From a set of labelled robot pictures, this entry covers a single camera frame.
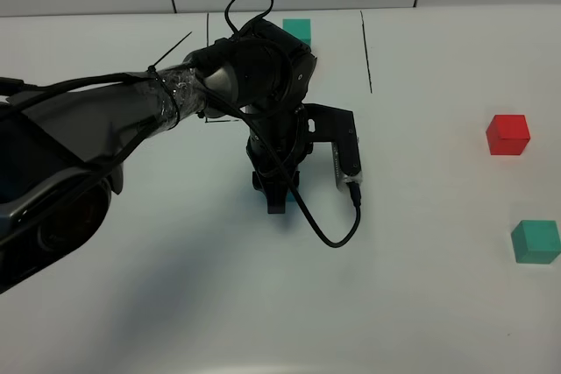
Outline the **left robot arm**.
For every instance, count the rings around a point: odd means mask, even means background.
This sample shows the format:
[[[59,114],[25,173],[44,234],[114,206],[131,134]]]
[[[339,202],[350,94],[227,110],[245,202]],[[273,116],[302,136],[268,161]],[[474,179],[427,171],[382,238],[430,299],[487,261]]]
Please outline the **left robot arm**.
[[[124,186],[124,161],[146,139],[224,105],[258,123],[306,95],[310,47],[265,19],[181,64],[40,87],[2,79],[1,287],[9,290],[83,246]]]

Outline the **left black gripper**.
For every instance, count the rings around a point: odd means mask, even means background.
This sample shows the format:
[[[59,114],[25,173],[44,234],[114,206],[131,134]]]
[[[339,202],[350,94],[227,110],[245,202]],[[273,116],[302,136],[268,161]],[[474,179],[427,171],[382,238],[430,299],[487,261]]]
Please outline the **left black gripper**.
[[[308,154],[305,134],[308,131],[307,111],[303,104],[285,109],[279,114],[253,122],[259,133],[250,131],[247,154],[253,165],[252,184],[266,197],[267,213],[282,215],[286,212],[289,188],[278,166],[264,146],[266,140],[275,150],[286,171],[293,176],[298,187],[298,165]]]

